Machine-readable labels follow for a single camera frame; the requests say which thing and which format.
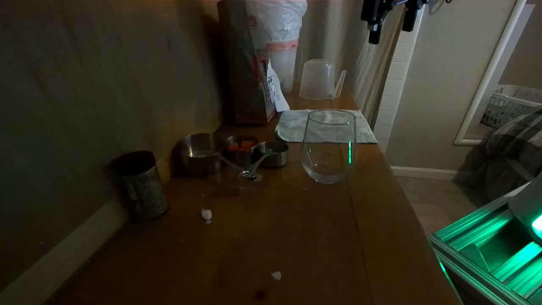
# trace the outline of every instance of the wooden table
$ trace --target wooden table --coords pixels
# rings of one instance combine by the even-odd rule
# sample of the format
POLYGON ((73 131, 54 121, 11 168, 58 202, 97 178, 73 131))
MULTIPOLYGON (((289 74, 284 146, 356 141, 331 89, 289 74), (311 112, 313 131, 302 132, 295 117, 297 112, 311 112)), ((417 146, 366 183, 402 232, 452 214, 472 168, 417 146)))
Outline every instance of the wooden table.
MULTIPOLYGON (((293 109, 356 108, 344 91, 333 102, 287 99, 293 109)), ((277 122, 218 133, 271 140, 277 122)), ((172 179, 169 213, 125 226, 50 303, 458 303, 377 145, 360 144, 356 170, 334 185, 311 180, 300 144, 289 146, 289 164, 260 169, 248 189, 229 168, 172 179)))

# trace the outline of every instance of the stemless wine glass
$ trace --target stemless wine glass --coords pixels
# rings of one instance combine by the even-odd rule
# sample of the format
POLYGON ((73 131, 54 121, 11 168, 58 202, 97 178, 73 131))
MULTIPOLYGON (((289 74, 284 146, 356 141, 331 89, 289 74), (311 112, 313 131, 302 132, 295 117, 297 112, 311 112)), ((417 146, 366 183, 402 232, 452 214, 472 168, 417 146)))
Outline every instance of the stemless wine glass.
POLYGON ((356 162, 356 116, 335 109, 308 114, 301 164, 316 182, 332 184, 346 177, 356 162))

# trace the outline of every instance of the metal bowl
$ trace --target metal bowl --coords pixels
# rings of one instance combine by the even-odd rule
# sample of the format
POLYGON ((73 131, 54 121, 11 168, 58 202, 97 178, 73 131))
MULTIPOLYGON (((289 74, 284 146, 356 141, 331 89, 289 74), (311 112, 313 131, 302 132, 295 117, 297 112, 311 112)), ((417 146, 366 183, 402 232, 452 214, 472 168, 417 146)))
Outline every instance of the metal bowl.
POLYGON ((250 158, 252 157, 252 154, 257 144, 258 144, 258 138, 256 137, 231 136, 227 138, 226 140, 224 140, 224 155, 226 156, 226 158, 233 161, 235 164, 238 164, 241 166, 248 166, 250 165, 250 158), (234 151, 234 150, 228 149, 231 145, 234 145, 234 144, 241 146, 241 143, 243 141, 254 142, 254 145, 252 145, 252 147, 243 151, 234 151))
POLYGON ((267 154, 262 161, 263 167, 280 167, 288 163, 288 145, 283 142, 263 142, 256 146, 254 155, 256 158, 267 154))
POLYGON ((221 169, 219 154, 224 141, 214 134, 193 134, 184 137, 178 145, 184 169, 191 175, 211 175, 221 169))

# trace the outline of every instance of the tile floor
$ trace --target tile floor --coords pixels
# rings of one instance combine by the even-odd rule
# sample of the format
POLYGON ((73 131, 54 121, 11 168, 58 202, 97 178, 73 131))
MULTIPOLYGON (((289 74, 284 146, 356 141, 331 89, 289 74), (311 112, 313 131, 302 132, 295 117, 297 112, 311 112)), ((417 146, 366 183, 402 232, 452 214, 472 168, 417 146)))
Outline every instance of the tile floor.
POLYGON ((427 234, 476 211, 488 201, 480 192, 446 180, 397 177, 427 234))

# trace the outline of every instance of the mirror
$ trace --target mirror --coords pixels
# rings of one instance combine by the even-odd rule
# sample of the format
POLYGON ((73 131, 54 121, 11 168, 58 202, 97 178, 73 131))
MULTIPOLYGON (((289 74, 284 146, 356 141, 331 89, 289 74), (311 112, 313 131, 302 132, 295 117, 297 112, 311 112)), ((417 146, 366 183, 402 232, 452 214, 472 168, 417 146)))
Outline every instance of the mirror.
POLYGON ((542 4, 518 0, 455 144, 478 145, 518 115, 542 106, 542 4))

